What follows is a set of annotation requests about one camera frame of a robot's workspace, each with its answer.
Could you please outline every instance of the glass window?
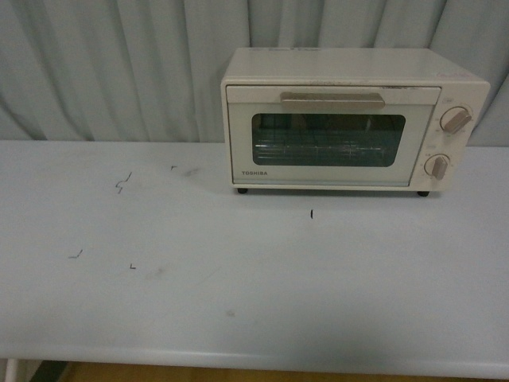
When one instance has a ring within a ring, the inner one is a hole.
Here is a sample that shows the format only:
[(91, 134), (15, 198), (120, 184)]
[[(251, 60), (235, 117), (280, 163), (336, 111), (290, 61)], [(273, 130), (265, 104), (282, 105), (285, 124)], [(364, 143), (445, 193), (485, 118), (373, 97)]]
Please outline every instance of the glass window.
[(253, 161), (261, 166), (388, 167), (404, 126), (402, 115), (257, 114)]

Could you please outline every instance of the oven rack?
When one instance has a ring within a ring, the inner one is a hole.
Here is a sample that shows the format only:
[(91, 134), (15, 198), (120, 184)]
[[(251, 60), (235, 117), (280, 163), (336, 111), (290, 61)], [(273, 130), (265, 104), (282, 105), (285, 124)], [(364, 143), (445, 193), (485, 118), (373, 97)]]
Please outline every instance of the oven rack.
[(253, 159), (261, 166), (388, 167), (401, 131), (253, 129)]

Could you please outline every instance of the control knob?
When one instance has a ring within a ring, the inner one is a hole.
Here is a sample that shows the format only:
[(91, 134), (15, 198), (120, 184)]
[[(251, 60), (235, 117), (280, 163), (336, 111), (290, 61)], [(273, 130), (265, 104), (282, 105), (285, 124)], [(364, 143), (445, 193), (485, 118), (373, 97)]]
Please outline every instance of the control knob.
[(430, 159), (428, 159), (424, 165), (424, 171), (436, 178), (438, 181), (441, 181), (444, 178), (445, 171), (449, 166), (449, 158), (447, 158), (443, 154), (434, 155)]
[(440, 126), (446, 133), (455, 134), (470, 121), (472, 121), (472, 116), (468, 110), (458, 106), (444, 113), (440, 119)]

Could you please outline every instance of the white toaster oven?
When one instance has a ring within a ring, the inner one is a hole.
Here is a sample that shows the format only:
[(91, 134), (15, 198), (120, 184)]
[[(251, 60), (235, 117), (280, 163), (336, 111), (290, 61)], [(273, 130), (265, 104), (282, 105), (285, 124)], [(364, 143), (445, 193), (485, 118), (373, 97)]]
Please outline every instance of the white toaster oven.
[(488, 90), (428, 49), (237, 49), (221, 84), (231, 185), (447, 189)]

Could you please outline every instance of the white table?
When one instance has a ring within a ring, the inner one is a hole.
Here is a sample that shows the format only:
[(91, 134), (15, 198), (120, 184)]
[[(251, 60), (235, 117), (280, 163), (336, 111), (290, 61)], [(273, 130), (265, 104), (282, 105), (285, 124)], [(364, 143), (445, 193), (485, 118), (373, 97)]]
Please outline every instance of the white table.
[(238, 195), (226, 165), (0, 142), (0, 357), (509, 377), (509, 149), (427, 198)]

